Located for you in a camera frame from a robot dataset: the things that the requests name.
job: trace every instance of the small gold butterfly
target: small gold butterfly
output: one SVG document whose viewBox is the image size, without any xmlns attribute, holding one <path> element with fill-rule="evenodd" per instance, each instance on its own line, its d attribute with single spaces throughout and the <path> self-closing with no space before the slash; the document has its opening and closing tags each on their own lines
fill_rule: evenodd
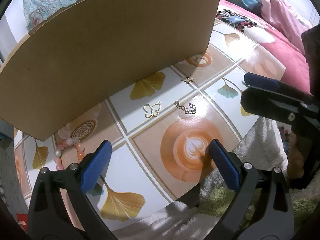
<svg viewBox="0 0 320 240">
<path fill-rule="evenodd" d="M 158 102 L 156 104 L 154 104 L 152 107 L 149 104 L 145 104 L 143 106 L 143 111 L 146 112 L 145 117 L 146 118 L 150 118 L 150 117 L 156 117 L 159 115 L 159 111 L 161 109 L 161 102 Z"/>
<path fill-rule="evenodd" d="M 187 84 L 190 84 L 190 81 L 193 82 L 195 79 L 192 76 L 188 76 L 188 77 L 183 78 L 181 80 L 184 81 Z"/>
</svg>

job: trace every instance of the brown cardboard panel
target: brown cardboard panel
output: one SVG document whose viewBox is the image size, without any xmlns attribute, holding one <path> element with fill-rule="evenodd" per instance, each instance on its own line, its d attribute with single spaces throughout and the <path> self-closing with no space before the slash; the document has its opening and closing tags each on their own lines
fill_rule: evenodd
<svg viewBox="0 0 320 240">
<path fill-rule="evenodd" d="M 130 84 L 207 49 L 219 0 L 81 0 L 0 69 L 0 117 L 45 140 Z"/>
</svg>

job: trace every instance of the metal chain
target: metal chain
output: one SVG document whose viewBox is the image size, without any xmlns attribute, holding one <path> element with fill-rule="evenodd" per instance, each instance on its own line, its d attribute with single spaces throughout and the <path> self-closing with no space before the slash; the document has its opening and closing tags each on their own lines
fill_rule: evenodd
<svg viewBox="0 0 320 240">
<path fill-rule="evenodd" d="M 180 106 L 179 103 L 180 103 L 180 101 L 177 100 L 177 101 L 175 101 L 174 104 L 177 106 L 178 109 L 183 110 L 185 114 L 195 114 L 196 113 L 197 109 L 196 109 L 195 105 L 190 103 L 189 106 L 192 108 L 192 110 L 189 110 L 188 108 L 185 108 L 184 106 Z"/>
</svg>

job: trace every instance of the gray floor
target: gray floor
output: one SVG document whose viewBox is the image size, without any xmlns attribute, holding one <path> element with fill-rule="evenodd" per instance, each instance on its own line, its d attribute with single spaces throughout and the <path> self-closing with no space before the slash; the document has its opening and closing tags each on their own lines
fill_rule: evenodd
<svg viewBox="0 0 320 240">
<path fill-rule="evenodd" d="M 8 209 L 15 219 L 17 213 L 28 214 L 28 207 L 24 202 L 17 172 L 14 162 L 13 154 L 13 142 L 9 145 L 5 141 L 1 140 L 0 143 L 0 177 L 2 180 L 2 186 L 4 194 L 9 205 Z"/>
</svg>

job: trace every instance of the jewelry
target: jewelry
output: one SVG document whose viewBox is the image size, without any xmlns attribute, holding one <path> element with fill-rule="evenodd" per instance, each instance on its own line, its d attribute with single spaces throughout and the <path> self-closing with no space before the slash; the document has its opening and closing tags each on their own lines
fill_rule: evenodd
<svg viewBox="0 0 320 240">
<path fill-rule="evenodd" d="M 56 156 L 54 158 L 54 162 L 56 163 L 56 170 L 60 171 L 63 170 L 63 165 L 62 165 L 62 160 L 61 160 L 61 151 L 64 148 L 67 148 L 69 146 L 74 145 L 74 147 L 77 150 L 77 158 L 78 158 L 78 163 L 81 162 L 81 160 L 85 157 L 84 153 L 84 145 L 80 143 L 80 139 L 78 137 L 69 137 L 67 139 L 62 140 L 60 143 L 57 143 L 56 145 L 56 150 L 54 152 L 54 155 Z"/>
<path fill-rule="evenodd" d="M 158 102 L 156 104 L 154 104 L 152 107 L 149 104 L 145 104 L 143 106 L 143 111 L 146 112 L 145 117 L 146 118 L 150 118 L 150 117 L 157 117 L 159 115 L 159 111 L 161 109 L 161 102 Z"/>
<path fill-rule="evenodd" d="M 183 78 L 181 80 L 184 81 L 185 83 L 189 84 L 190 81 L 193 82 L 195 79 L 190 75 L 190 76 Z"/>
<path fill-rule="evenodd" d="M 192 108 L 192 110 L 188 110 L 188 108 L 185 108 L 184 106 L 180 106 L 179 103 L 180 103 L 180 101 L 177 100 L 177 101 L 175 101 L 174 104 L 177 106 L 178 109 L 182 109 L 185 114 L 195 114 L 196 113 L 197 109 L 196 109 L 195 105 L 189 103 L 189 106 Z"/>
</svg>

